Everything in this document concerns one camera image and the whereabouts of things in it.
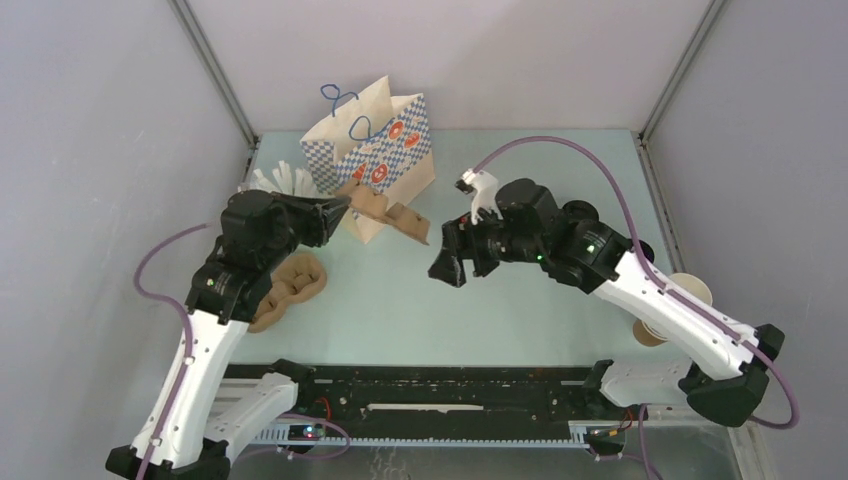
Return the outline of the single cardboard cup carrier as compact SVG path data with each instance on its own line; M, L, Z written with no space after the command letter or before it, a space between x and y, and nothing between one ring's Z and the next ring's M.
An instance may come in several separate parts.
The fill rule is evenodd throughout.
M347 197L349 207L362 216L378 223L391 226L398 232L428 245L430 221L412 208L400 202L392 203L389 197L379 193L355 178L349 179L335 192L336 197Z

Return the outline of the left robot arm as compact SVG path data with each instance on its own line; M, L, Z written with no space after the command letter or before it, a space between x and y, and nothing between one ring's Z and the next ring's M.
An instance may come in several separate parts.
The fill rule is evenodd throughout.
M271 290L272 272L299 246L326 245L350 203L347 197L236 193L184 302L137 289L173 307L182 334L147 422L131 444L110 451L107 471L125 479L226 479L238 456L273 419L312 411L315 388L272 370L221 416L210 416L235 348Z

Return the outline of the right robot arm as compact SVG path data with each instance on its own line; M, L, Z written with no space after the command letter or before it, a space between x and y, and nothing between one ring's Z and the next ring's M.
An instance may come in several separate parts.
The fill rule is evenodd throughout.
M444 223L431 278L454 287L506 262L535 263L556 282L607 301L636 316L684 358L660 363L598 361L581 392L585 411L606 418L619 407L685 404L725 427L750 421L769 383L767 365L784 334L753 328L721 315L657 271L651 248L603 223L580 200L558 205L550 190L521 178L500 185L469 173L457 188L471 209Z

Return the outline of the checkered paper takeout bag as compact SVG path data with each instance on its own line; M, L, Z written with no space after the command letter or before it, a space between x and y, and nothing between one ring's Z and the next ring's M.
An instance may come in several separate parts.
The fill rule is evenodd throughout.
M320 92L330 102L329 113L300 139L319 192L335 195L355 178L392 203L412 208L411 202L435 180L425 96L392 94L387 76L359 92L332 83ZM351 208L342 225L364 244L391 227Z

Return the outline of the brown cardboard cup carrier stack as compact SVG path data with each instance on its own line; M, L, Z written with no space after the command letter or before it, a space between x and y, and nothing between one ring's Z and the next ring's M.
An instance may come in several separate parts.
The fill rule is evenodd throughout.
M327 285L325 267L312 253L296 253L271 274L271 288L260 301L249 333L261 333L279 322L292 305L305 303Z

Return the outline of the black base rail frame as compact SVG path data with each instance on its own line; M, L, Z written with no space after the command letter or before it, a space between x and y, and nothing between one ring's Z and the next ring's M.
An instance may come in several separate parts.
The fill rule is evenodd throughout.
M576 448L611 455L639 424L637 405L592 391L588 367L270 366L233 364L214 414L266 373L293 375L294 418L262 427L254 445L316 453L321 447Z

